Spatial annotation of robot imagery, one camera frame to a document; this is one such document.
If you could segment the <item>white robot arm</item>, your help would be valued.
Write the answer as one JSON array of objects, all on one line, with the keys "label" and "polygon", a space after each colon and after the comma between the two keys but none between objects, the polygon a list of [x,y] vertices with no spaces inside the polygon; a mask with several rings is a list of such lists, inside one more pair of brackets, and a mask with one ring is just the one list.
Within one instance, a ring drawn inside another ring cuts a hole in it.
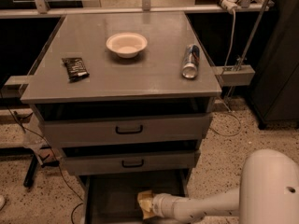
[{"label": "white robot arm", "polygon": [[150,190],[137,195],[143,218],[194,223],[204,217],[239,217],[239,224],[299,224],[299,164],[283,153],[261,149],[242,168],[240,186],[192,199]]}]

